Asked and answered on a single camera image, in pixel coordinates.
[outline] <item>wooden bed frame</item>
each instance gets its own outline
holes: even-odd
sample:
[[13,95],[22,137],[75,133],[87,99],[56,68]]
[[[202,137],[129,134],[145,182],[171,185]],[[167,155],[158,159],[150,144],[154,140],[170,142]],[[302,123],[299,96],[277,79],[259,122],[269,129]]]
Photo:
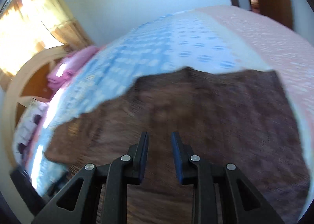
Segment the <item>wooden bed frame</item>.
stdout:
[[6,91],[1,116],[1,140],[12,167],[17,164],[12,152],[15,127],[32,98],[49,101],[53,91],[47,86],[46,77],[66,54],[63,46],[39,52],[23,65]]

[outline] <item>blue patterned bedspread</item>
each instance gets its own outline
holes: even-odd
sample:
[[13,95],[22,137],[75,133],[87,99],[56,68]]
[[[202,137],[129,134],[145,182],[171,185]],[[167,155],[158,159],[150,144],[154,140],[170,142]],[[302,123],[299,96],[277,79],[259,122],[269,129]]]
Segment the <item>blue patterned bedspread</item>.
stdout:
[[98,52],[66,88],[54,118],[41,130],[37,153],[29,164],[37,192],[45,194],[67,170],[42,155],[58,125],[123,94],[140,76],[172,72],[184,66],[211,73],[241,69],[215,28],[208,26],[197,12],[163,16]]

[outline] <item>pink pillow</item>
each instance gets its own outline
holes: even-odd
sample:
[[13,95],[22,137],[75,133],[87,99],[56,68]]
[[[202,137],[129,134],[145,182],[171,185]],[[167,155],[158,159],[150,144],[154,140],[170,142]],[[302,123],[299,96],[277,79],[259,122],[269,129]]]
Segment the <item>pink pillow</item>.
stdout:
[[64,57],[60,63],[47,76],[48,86],[59,89],[63,83],[75,75],[98,52],[96,46],[89,46],[82,50],[72,52]]

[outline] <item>bed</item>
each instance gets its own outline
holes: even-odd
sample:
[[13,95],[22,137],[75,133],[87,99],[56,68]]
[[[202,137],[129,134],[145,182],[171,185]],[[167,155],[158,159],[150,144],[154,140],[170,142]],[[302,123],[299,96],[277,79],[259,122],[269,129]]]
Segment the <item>bed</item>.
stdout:
[[[39,53],[22,67],[9,86],[3,122],[10,116],[3,126],[2,138],[12,164],[15,164],[10,153],[12,135],[23,112],[19,104],[34,96],[49,98],[51,92],[43,78],[37,89],[28,88],[35,81],[35,74],[40,74],[43,67],[52,68],[55,60],[64,55],[58,47]],[[100,50],[52,98],[47,115],[37,128],[33,153],[27,162],[32,186],[44,197],[67,172],[66,166],[50,162],[42,154],[58,125],[123,94],[140,76],[172,72],[184,66],[210,73],[276,70],[295,114],[304,159],[313,180],[313,55],[313,46],[293,31],[233,6],[179,12],[133,29]],[[311,184],[303,213],[313,200],[313,191]]]

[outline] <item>yellow curtain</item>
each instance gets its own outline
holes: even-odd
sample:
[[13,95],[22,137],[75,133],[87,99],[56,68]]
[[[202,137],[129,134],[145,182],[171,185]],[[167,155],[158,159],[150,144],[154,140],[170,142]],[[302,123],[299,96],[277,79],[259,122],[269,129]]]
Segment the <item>yellow curtain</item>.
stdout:
[[60,42],[73,50],[92,44],[79,23],[74,19],[64,0],[29,0],[49,32]]
[[78,50],[92,44],[63,0],[13,0],[0,19],[0,85],[35,54],[55,46]]

